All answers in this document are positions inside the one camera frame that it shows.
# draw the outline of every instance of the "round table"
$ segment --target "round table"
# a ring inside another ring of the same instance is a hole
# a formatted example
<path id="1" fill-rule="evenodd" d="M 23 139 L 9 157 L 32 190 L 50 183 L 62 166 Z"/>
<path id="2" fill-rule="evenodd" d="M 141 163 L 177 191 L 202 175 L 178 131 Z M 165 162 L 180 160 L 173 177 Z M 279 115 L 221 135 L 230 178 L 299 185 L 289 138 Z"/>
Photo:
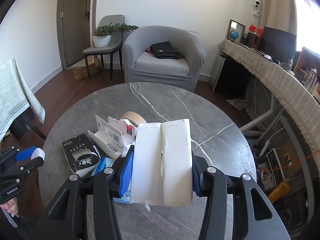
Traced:
<path id="1" fill-rule="evenodd" d="M 189 91 L 157 83 L 126 83 L 108 87 L 81 99 L 56 122 L 44 143 L 44 166 L 39 169 L 40 191 L 47 206 L 72 174 L 62 142 L 87 130 L 98 130 L 95 114 L 121 118 L 127 111 L 140 114 L 147 122 L 190 119 L 192 150 L 232 176 L 248 173 L 256 180 L 255 165 L 247 141 L 233 121 L 214 104 Z M 198 239 L 206 198 L 193 193 L 193 206 L 150 206 L 115 203 L 125 239 Z M 92 199 L 88 199 L 88 237 L 94 237 Z M 226 238 L 231 239 L 232 196 L 228 195 Z"/>

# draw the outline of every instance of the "metal bolt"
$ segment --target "metal bolt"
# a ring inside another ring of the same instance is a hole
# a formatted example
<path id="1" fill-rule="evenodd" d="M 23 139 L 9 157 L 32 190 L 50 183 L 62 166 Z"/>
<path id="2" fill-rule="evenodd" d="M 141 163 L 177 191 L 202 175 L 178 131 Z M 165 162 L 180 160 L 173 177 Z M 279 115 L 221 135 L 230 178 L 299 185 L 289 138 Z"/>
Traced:
<path id="1" fill-rule="evenodd" d="M 250 180 L 251 176 L 249 174 L 243 174 L 242 178 L 245 179 L 245 180 Z"/>
<path id="2" fill-rule="evenodd" d="M 104 173 L 105 174 L 111 174 L 111 173 L 113 173 L 113 169 L 112 168 L 106 168 L 106 169 L 104 169 Z"/>
<path id="3" fill-rule="evenodd" d="M 71 181 L 75 181 L 75 180 L 78 179 L 78 175 L 72 174 L 72 175 L 69 177 L 69 179 L 70 179 Z"/>
<path id="4" fill-rule="evenodd" d="M 217 169 L 215 167 L 208 167 L 207 171 L 210 172 L 210 173 L 216 173 Z"/>

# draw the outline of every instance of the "computer mouse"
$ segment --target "computer mouse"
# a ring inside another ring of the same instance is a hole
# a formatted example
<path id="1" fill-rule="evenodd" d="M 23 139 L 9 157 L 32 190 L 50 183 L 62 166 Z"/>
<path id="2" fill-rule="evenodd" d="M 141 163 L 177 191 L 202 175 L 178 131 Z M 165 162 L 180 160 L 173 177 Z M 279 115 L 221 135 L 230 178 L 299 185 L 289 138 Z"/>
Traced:
<path id="1" fill-rule="evenodd" d="M 273 62 L 273 60 L 272 60 L 272 57 L 271 57 L 271 56 L 269 56 L 269 55 L 264 55 L 264 57 L 265 57 L 266 59 L 270 60 L 271 62 Z"/>

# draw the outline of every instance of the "bonsai plant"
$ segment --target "bonsai plant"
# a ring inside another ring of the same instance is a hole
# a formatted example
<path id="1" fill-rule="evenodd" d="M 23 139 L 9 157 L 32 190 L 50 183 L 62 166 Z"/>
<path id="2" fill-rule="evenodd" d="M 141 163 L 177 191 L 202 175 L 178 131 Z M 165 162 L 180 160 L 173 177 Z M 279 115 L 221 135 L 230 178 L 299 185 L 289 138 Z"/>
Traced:
<path id="1" fill-rule="evenodd" d="M 114 25 L 110 23 L 110 25 L 100 26 L 95 30 L 95 33 L 93 36 L 93 44 L 97 48 L 108 46 L 111 40 L 112 33 L 131 32 L 138 28 L 139 28 L 138 26 L 127 25 L 125 23 L 122 23 L 122 24 L 116 23 Z"/>

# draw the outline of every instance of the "human hand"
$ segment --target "human hand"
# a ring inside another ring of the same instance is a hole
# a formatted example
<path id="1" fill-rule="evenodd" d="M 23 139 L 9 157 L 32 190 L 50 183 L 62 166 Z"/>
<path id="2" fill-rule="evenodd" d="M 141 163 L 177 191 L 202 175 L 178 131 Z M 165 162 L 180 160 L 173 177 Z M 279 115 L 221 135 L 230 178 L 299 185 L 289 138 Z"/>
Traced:
<path id="1" fill-rule="evenodd" d="M 19 212 L 17 198 L 15 197 L 9 200 L 7 203 L 0 205 L 0 208 L 6 210 L 9 214 L 11 214 L 12 217 L 14 217 Z"/>

